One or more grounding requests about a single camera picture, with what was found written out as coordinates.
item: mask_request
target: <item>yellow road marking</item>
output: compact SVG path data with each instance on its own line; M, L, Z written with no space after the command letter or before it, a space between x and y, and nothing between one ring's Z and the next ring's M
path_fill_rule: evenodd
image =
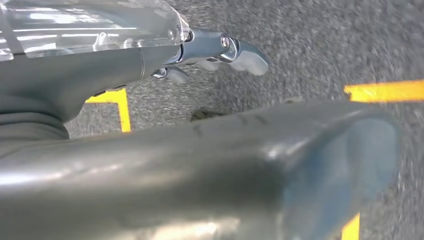
M123 133L131 132L130 112L128 108L127 91L125 89L117 91L107 91L99 96L90 97L88 104L112 103L118 105L120 128Z
M341 240L359 240L360 214L358 213L341 231Z
M353 102L412 102L424 101L424 80L349 85L344 92Z

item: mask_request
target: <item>transparent plastic bag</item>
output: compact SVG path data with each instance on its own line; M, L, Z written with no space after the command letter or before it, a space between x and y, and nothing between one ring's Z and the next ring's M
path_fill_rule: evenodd
M0 0L0 6L29 58L180 45L190 30L163 0Z

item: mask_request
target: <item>pavement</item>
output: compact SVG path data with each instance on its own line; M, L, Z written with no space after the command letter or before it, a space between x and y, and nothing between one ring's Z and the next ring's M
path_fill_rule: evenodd
M133 130L186 123L208 107L241 112L303 96L345 98L346 85L424 77L424 0L171 0L191 26L257 45L272 62L264 76L229 67L187 68L192 81L129 85ZM402 123L405 152L395 183L361 212L361 240L424 239L424 104L382 103ZM67 124L72 138L119 132L113 104L87 104Z

